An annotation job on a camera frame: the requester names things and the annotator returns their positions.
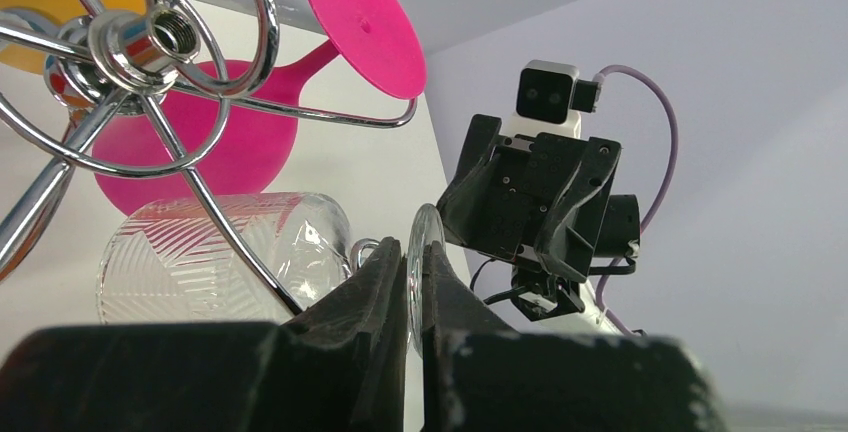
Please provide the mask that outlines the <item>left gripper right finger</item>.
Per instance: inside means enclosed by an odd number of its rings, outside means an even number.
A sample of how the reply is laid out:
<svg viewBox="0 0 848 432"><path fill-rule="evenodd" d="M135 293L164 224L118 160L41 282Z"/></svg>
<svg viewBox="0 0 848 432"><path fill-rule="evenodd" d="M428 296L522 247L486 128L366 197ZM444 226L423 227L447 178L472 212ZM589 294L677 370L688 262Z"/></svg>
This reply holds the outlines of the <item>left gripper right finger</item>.
<svg viewBox="0 0 848 432"><path fill-rule="evenodd" d="M664 337L521 333L454 273L422 258L428 431L725 431L706 372Z"/></svg>

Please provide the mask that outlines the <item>clear patterned wine glass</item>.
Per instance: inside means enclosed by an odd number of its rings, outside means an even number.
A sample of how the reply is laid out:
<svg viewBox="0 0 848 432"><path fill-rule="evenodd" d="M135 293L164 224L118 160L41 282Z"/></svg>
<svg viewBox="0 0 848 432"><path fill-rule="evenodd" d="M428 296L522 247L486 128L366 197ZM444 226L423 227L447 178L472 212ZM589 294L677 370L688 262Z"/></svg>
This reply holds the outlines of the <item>clear patterned wine glass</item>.
<svg viewBox="0 0 848 432"><path fill-rule="evenodd" d="M343 208L325 194L229 195L219 204L302 309L351 278L377 244L354 240ZM103 254L96 306L104 324L293 316L193 198L151 202L126 218Z"/></svg>

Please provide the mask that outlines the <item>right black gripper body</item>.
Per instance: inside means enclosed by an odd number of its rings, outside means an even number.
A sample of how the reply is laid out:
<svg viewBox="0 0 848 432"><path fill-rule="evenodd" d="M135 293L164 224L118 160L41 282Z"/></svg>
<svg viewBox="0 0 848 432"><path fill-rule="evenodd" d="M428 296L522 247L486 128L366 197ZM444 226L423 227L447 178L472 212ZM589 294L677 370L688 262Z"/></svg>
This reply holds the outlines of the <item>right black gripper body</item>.
<svg viewBox="0 0 848 432"><path fill-rule="evenodd" d="M501 125L481 114L470 121L455 175L437 202L447 240L576 283L633 273L638 200L611 192L620 143L506 136Z"/></svg>

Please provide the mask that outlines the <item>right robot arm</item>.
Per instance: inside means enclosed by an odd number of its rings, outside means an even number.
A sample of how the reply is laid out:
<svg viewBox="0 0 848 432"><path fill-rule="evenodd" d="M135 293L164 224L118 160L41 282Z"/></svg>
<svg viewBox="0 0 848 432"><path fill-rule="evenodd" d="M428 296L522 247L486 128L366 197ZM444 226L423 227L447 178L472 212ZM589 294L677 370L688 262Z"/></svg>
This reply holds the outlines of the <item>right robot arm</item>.
<svg viewBox="0 0 848 432"><path fill-rule="evenodd" d="M451 244L507 263L508 300L553 329L609 331L591 306L592 276L634 273L634 195L611 192L621 146L540 132L506 136L498 117L469 124L456 172L437 202Z"/></svg>

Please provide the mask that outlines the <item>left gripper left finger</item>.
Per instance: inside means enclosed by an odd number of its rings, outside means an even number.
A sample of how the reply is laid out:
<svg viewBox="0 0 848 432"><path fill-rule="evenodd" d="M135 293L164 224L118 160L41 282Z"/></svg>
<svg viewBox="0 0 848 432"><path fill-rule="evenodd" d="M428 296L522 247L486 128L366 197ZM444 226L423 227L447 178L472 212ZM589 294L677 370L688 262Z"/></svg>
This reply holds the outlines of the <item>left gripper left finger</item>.
<svg viewBox="0 0 848 432"><path fill-rule="evenodd" d="M285 324L64 326L1 369L5 431L400 431L406 261L383 239Z"/></svg>

